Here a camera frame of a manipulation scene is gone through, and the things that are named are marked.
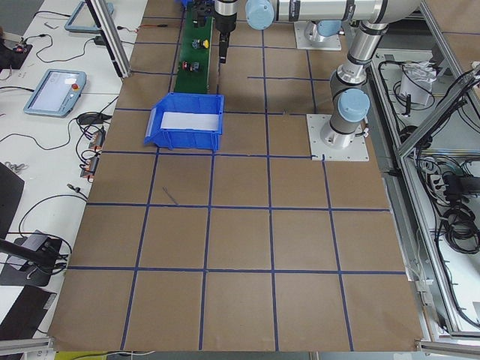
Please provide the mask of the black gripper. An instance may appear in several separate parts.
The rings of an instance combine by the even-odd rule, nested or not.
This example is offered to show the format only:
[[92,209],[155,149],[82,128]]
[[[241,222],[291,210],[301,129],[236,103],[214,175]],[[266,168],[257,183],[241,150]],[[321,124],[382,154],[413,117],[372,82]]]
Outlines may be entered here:
[[[227,63],[227,51],[230,45],[230,32],[236,28],[238,4],[236,0],[215,0],[214,18],[216,29],[220,32],[219,37],[219,62]],[[206,25],[208,18],[212,16],[211,1],[193,2],[193,25],[195,28]]]

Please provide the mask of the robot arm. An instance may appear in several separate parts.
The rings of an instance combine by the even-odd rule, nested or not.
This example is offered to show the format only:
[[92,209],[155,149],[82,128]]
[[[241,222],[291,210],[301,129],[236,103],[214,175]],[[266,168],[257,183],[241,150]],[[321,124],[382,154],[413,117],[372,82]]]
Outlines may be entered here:
[[419,6],[418,1],[375,1],[368,13],[359,16],[360,26],[346,61],[331,76],[334,112],[320,131],[322,141],[333,149],[346,149],[356,137],[356,128],[370,109],[370,99],[361,90],[371,63],[389,23],[402,20]]
[[[353,17],[354,1],[247,1],[244,6],[249,26],[256,30],[267,29],[274,21],[340,20]],[[214,18],[220,33],[219,62],[227,62],[230,35],[236,29],[238,1],[194,1],[191,6],[192,21],[203,27],[206,19]]]

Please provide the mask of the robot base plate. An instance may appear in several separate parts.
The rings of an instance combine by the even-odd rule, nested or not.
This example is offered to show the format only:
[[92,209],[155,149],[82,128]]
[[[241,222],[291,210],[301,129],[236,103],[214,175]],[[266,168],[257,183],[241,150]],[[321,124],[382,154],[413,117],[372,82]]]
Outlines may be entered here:
[[340,51],[340,20],[301,21],[294,23],[296,47],[300,50]]
[[329,114],[307,114],[310,156],[313,161],[369,161],[365,137],[358,124],[353,133],[334,132]]

